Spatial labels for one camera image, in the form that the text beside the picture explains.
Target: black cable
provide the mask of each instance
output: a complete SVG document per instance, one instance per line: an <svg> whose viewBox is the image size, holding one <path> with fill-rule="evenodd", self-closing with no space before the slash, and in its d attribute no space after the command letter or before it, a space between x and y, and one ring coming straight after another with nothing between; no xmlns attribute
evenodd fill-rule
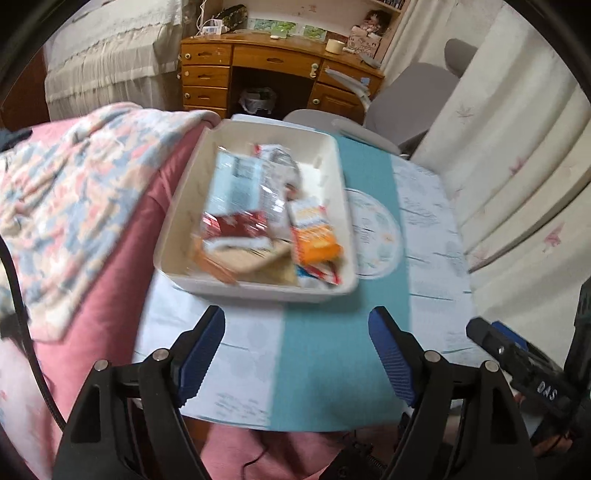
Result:
<svg viewBox="0 0 591 480"><path fill-rule="evenodd" d="M31 333L29 332L27 309L25 308L25 304L22 301L21 287L18 284L17 269L15 268L14 262L12 261L10 250L1 236L0 261L4 266L8 284L10 285L12 303L14 304L14 312L17 315L18 328L21 334L22 347L25 350L25 354L27 355L27 360L29 361L29 365L33 371L33 376L35 377L35 382L37 382L37 387L41 391L43 400L45 400L47 408L49 408L49 412L56 421L57 426L59 426L59 428L63 431L66 426L66 421L64 420L64 417L61 416L60 410L57 408L56 401L53 400L53 396L49 391L49 387L47 386L45 377L41 371L39 360L37 360L35 347L33 346L33 340L31 340Z"/></svg>
<svg viewBox="0 0 591 480"><path fill-rule="evenodd" d="M244 465L242 465L242 468L241 468L241 471L240 471L240 478L241 478L241 480L246 480L246 467L247 466L251 466L253 463L257 463L269 451L269 446L266 445L265 442L262 439L262 433L260 433L259 435L260 435L260 440L261 440L261 445L263 447L263 450L259 454L259 456L256 457L254 460L251 460L250 462L247 462Z"/></svg>

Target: metal screw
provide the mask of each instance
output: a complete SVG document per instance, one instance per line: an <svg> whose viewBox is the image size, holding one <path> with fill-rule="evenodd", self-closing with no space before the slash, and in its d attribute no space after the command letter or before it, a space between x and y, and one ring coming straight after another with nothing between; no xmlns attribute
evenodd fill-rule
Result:
<svg viewBox="0 0 591 480"><path fill-rule="evenodd" d="M107 360L97 360L95 362L95 370L97 372L103 371L105 368L109 366L109 362Z"/></svg>
<svg viewBox="0 0 591 480"><path fill-rule="evenodd" d="M439 360L441 360L441 355L433 350L427 350L425 352L425 360L427 360L427 362L436 364Z"/></svg>
<svg viewBox="0 0 591 480"><path fill-rule="evenodd" d="M168 358L168 350L166 350L166 348L159 348L154 353L152 353L152 358L157 362L166 360Z"/></svg>
<svg viewBox="0 0 591 480"><path fill-rule="evenodd" d="M499 371L499 365L495 362L492 362L490 360L486 361L484 364L484 367L489 371L489 372L498 372Z"/></svg>

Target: chair backrest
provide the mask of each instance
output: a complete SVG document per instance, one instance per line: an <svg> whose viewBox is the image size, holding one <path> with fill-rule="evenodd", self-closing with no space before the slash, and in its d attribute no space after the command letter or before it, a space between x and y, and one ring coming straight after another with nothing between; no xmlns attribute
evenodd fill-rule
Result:
<svg viewBox="0 0 591 480"><path fill-rule="evenodd" d="M476 47L453 38L446 44L445 58L455 74L428 63L409 65L371 103L365 128L399 146L420 138L431 128L475 53Z"/></svg>

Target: desk drawer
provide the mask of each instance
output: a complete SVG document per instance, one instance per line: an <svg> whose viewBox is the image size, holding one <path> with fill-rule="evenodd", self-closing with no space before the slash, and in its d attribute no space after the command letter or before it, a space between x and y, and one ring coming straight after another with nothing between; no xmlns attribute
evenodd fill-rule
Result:
<svg viewBox="0 0 591 480"><path fill-rule="evenodd" d="M230 65L232 46L219 43L181 43L185 65Z"/></svg>
<svg viewBox="0 0 591 480"><path fill-rule="evenodd" d="M350 77L353 77L355 80L359 80L360 82L362 78L369 79L369 84L367 86L372 96L375 95L375 93L379 89L380 84L382 83L381 78L371 75L370 73L366 73L363 70L358 70L354 67L349 67L348 65L343 65L342 63L338 63L336 61L325 60L322 64L322 71L319 72L318 81L320 83L332 85L333 87L337 87L343 90L345 89L343 84L332 78L328 73L326 73L324 71L324 69L326 68L330 68L331 70L337 70L338 72L344 73L345 75L349 75Z"/></svg>
<svg viewBox="0 0 591 480"><path fill-rule="evenodd" d="M232 65L316 78L320 58L281 48L236 45Z"/></svg>
<svg viewBox="0 0 591 480"><path fill-rule="evenodd" d="M226 105L228 105L228 89L216 87L183 86L183 104L226 108Z"/></svg>
<svg viewBox="0 0 591 480"><path fill-rule="evenodd" d="M183 66L183 85L195 87L228 87L230 67Z"/></svg>
<svg viewBox="0 0 591 480"><path fill-rule="evenodd" d="M211 110L212 112L216 112L221 118L226 118L227 110L225 108L217 108L214 106L193 106L193 105L185 105L184 109L187 112L191 110Z"/></svg>

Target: drawer handle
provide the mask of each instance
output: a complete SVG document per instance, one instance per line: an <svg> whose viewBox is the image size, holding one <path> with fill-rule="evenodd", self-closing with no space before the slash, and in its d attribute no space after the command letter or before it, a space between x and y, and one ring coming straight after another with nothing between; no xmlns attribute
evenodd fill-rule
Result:
<svg viewBox="0 0 591 480"><path fill-rule="evenodd" d="M315 79L316 78L316 71L318 70L318 64L317 63L313 63L312 64L312 69L310 70L310 78L311 79Z"/></svg>

